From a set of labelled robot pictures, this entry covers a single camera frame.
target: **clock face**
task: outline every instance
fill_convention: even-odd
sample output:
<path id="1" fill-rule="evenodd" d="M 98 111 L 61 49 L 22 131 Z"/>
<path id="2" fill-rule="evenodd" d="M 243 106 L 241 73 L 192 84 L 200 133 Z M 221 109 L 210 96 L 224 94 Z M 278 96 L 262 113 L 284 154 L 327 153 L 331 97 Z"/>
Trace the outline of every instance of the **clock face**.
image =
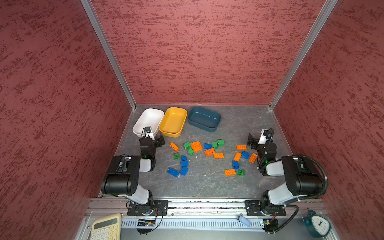
<path id="1" fill-rule="evenodd" d="M 329 225 L 329 222 L 325 218 L 315 215 L 315 216 L 312 216 L 311 220 L 312 220 L 313 227 L 320 235 L 325 236 L 328 234 L 331 226 Z"/>

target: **alarm clock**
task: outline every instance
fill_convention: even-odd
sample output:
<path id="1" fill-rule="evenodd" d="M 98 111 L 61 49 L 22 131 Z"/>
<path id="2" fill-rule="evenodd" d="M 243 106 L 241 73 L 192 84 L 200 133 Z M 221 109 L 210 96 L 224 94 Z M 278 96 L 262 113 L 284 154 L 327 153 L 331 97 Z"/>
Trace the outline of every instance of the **alarm clock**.
<path id="1" fill-rule="evenodd" d="M 315 238 L 325 237 L 331 230 L 329 221 L 315 211 L 308 211 L 307 216 L 303 218 L 308 232 Z"/>

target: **orange building block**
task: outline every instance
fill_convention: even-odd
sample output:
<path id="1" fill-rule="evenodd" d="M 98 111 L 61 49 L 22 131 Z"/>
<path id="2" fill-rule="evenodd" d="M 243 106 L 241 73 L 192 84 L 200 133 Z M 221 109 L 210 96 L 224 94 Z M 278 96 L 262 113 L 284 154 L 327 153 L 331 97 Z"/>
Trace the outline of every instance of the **orange building block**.
<path id="1" fill-rule="evenodd" d="M 204 153 L 205 153 L 205 156 L 208 157 L 208 156 L 211 156 L 212 154 L 214 154 L 215 150 L 213 148 L 211 148 L 211 149 L 205 150 Z"/>
<path id="2" fill-rule="evenodd" d="M 224 170 L 226 176 L 236 175 L 236 171 L 234 169 Z"/>
<path id="3" fill-rule="evenodd" d="M 237 150 L 246 150 L 247 146 L 246 145 L 236 145 Z"/>
<path id="4" fill-rule="evenodd" d="M 234 161 L 240 161 L 241 158 L 241 153 L 237 152 L 235 155 L 235 158 L 233 159 Z"/>
<path id="5" fill-rule="evenodd" d="M 202 148 L 202 146 L 201 146 L 201 144 L 200 144 L 199 141 L 191 143 L 191 147 L 192 147 L 192 150 L 193 150 L 194 152 L 203 150 L 203 148 Z"/>
<path id="6" fill-rule="evenodd" d="M 256 159 L 257 159 L 257 155 L 255 153 L 252 153 L 251 157 L 249 158 L 249 161 L 251 163 L 254 163 Z"/>
<path id="7" fill-rule="evenodd" d="M 224 158 L 224 153 L 214 153 L 214 158 Z"/>
<path id="8" fill-rule="evenodd" d="M 175 150 L 175 152 L 178 152 L 179 151 L 179 147 L 177 147 L 173 142 L 171 142 L 170 144 L 170 147 Z"/>

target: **wall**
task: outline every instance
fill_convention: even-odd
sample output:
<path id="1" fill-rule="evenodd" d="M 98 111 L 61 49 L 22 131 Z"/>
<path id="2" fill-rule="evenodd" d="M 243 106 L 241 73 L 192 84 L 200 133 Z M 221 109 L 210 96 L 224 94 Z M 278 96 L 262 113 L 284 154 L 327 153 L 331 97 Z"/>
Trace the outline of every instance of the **wall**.
<path id="1" fill-rule="evenodd" d="M 325 0 L 93 0 L 139 104 L 268 105 Z"/>
<path id="2" fill-rule="evenodd" d="M 293 153 L 315 157 L 342 239 L 383 239 L 384 2 L 339 0 L 278 102 Z"/>
<path id="3" fill-rule="evenodd" d="M 80 1 L 0 9 L 1 238 L 72 240 L 130 106 Z"/>

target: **calculator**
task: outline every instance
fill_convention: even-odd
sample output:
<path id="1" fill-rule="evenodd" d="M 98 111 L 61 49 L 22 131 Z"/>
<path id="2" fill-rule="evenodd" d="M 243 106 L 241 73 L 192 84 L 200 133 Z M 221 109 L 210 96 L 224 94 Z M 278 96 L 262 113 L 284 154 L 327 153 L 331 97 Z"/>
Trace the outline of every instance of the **calculator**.
<path id="1" fill-rule="evenodd" d="M 121 214 L 98 218 L 92 224 L 91 240 L 120 240 Z"/>

